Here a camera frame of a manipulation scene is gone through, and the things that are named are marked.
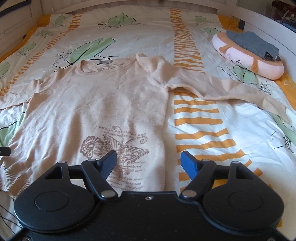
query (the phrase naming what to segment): neckline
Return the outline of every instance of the neckline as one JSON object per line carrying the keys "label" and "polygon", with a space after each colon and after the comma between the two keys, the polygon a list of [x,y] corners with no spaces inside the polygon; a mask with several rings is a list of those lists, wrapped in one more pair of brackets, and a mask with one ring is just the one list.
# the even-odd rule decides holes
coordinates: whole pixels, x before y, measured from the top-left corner
{"label": "neckline", "polygon": [[108,72],[113,72],[113,71],[116,71],[116,70],[119,70],[119,69],[122,69],[128,65],[130,65],[132,62],[134,62],[136,59],[136,54],[134,54],[128,61],[126,61],[124,64],[122,65],[119,65],[119,66],[116,66],[112,69],[106,69],[106,70],[103,70],[103,71],[98,71],[98,72],[84,72],[82,70],[82,61],[87,61],[87,60],[80,60],[79,63],[78,63],[78,66],[77,66],[77,71],[78,73],[82,74],[82,75],[96,75],[96,74],[101,74],[101,73],[108,73]]}

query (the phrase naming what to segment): orange fabric border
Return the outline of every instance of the orange fabric border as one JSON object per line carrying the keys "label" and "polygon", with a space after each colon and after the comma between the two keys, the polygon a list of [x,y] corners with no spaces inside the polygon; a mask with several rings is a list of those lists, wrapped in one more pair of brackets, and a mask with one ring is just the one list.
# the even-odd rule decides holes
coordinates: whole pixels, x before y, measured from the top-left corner
{"label": "orange fabric border", "polygon": [[24,38],[24,40],[18,46],[16,46],[15,48],[13,48],[12,50],[8,51],[7,53],[5,53],[4,55],[2,55],[0,57],[0,63],[3,60],[5,60],[6,58],[8,58],[9,56],[11,56],[16,51],[18,51],[21,47],[23,47],[39,27],[45,27],[45,26],[49,25],[50,16],[51,16],[51,14],[41,16],[39,18],[38,22],[37,22],[37,26],[33,27],[31,30],[29,30],[27,32],[26,37]]}
{"label": "orange fabric border", "polygon": [[[230,18],[223,15],[218,15],[222,27],[226,30],[231,30],[236,33],[242,33],[243,31],[238,28],[239,22],[235,18]],[[281,88],[290,105],[296,110],[296,83],[285,72],[278,80],[274,80]]]}

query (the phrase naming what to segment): bed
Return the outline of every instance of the bed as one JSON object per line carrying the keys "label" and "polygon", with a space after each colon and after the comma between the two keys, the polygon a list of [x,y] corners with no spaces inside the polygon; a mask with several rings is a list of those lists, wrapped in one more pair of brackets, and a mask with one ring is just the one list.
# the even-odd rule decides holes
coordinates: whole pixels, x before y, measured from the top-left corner
{"label": "bed", "polygon": [[[296,237],[296,33],[238,7],[236,0],[31,0],[0,21],[0,96],[11,85],[75,64],[85,58],[82,48],[100,43],[87,59],[112,60],[137,52],[161,55],[174,66],[230,77],[283,103],[289,124],[243,101],[206,102],[184,89],[171,91],[162,133],[165,190],[180,193],[190,181],[180,166],[184,150],[220,165],[240,161],[281,196],[285,211],[278,230],[291,240]],[[271,81],[224,59],[211,40],[225,30],[252,31],[277,46],[283,77]],[[2,146],[10,144],[26,109],[27,104],[0,106]],[[224,183],[217,180],[214,187]],[[13,203],[0,192],[0,236],[6,240],[20,229]]]}

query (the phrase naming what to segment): plush pillow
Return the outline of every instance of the plush pillow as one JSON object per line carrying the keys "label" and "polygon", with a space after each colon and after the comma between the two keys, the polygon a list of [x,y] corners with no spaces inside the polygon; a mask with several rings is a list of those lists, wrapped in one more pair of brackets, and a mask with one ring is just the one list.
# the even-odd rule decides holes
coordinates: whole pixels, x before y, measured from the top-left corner
{"label": "plush pillow", "polygon": [[226,59],[238,66],[271,80],[277,80],[284,74],[282,61],[268,61],[240,47],[226,33],[213,36],[214,48]]}

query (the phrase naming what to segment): bed frame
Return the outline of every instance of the bed frame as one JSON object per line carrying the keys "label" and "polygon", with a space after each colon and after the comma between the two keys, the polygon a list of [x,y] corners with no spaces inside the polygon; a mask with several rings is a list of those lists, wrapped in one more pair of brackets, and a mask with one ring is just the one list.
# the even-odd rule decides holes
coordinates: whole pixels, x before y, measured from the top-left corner
{"label": "bed frame", "polygon": [[31,0],[31,4],[0,18],[0,55],[17,46],[43,14],[84,12],[98,7],[123,4],[178,7],[233,16],[244,31],[255,32],[279,48],[286,72],[296,80],[296,33],[258,13],[237,6],[237,0]]}

